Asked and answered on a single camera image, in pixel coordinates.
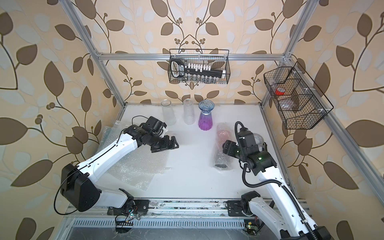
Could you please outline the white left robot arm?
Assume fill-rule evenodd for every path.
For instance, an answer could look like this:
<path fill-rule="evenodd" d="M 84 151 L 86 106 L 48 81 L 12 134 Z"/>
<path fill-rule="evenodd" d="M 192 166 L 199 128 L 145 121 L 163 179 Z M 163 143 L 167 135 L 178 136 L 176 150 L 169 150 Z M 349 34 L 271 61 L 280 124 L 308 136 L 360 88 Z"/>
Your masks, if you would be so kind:
<path fill-rule="evenodd" d="M 152 153 L 179 148 L 176 137 L 166 135 L 167 124 L 149 117 L 139 126 L 124 128 L 118 138 L 88 160 L 62 169 L 61 185 L 57 191 L 72 204 L 76 211 L 85 212 L 93 207 L 121 210 L 124 216 L 135 209 L 134 197 L 126 190 L 108 190 L 96 185 L 100 177 L 127 154 L 142 145 Z"/>

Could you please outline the bubble clear vase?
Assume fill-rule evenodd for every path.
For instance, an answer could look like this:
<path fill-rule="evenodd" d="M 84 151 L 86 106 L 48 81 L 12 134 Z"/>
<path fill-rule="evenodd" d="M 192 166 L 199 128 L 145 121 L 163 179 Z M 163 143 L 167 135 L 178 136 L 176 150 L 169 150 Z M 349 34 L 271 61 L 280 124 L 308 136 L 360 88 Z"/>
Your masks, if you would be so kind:
<path fill-rule="evenodd" d="M 183 101 L 184 106 L 184 122 L 187 125 L 192 125 L 195 123 L 195 109 L 194 102 L 191 99 L 185 99 Z"/>

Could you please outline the clear bubble wrap sheet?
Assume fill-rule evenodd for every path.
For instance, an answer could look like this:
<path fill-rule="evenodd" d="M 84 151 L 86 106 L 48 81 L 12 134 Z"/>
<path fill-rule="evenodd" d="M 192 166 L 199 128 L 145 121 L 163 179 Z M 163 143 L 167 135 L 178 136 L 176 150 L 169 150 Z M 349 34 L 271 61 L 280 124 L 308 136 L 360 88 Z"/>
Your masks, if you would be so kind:
<path fill-rule="evenodd" d="M 116 121 L 112 127 L 105 127 L 102 131 L 103 135 L 99 147 L 97 149 L 97 153 L 103 150 L 108 145 L 110 145 L 113 141 L 116 142 L 121 131 L 131 125 L 132 124 L 128 123 L 127 121 Z"/>
<path fill-rule="evenodd" d="M 150 147 L 141 146 L 125 155 L 107 173 L 130 186 L 145 191 L 154 176 L 165 171 L 168 157 L 168 151 L 152 153 Z"/>

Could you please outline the clear ribbed glass vase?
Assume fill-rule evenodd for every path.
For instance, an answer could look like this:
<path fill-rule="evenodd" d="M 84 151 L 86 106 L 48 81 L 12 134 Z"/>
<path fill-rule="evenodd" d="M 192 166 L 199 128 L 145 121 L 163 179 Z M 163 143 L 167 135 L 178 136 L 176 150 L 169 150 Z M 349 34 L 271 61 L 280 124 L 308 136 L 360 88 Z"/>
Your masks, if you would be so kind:
<path fill-rule="evenodd" d="M 161 101 L 161 106 L 164 116 L 164 122 L 167 124 L 167 126 L 173 126 L 177 120 L 172 106 L 172 102 L 168 99 L 164 99 Z"/>

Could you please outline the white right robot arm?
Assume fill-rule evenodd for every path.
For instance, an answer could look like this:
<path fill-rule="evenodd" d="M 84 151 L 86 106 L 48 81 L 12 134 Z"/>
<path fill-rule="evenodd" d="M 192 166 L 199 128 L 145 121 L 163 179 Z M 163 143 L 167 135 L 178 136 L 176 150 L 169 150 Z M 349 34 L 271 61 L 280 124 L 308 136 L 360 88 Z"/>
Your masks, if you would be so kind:
<path fill-rule="evenodd" d="M 288 187 L 267 144 L 257 143 L 241 122 L 235 123 L 235 138 L 223 144 L 223 153 L 239 160 L 243 184 L 253 189 L 241 197 L 243 214 L 258 217 L 280 240 L 330 240 L 327 228 L 316 224 Z M 266 187 L 278 213 L 254 190 L 260 187 Z"/>

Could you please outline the bubble purple vase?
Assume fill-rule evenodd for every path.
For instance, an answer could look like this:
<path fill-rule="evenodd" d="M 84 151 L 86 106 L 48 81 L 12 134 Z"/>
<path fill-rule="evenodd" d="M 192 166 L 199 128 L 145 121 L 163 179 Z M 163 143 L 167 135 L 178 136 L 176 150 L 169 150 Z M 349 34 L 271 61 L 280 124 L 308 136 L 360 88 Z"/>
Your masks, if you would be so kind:
<path fill-rule="evenodd" d="M 203 100 L 199 103 L 199 109 L 201 111 L 199 117 L 199 128 L 203 131 L 208 131 L 213 127 L 212 110 L 215 104 L 210 100 Z"/>

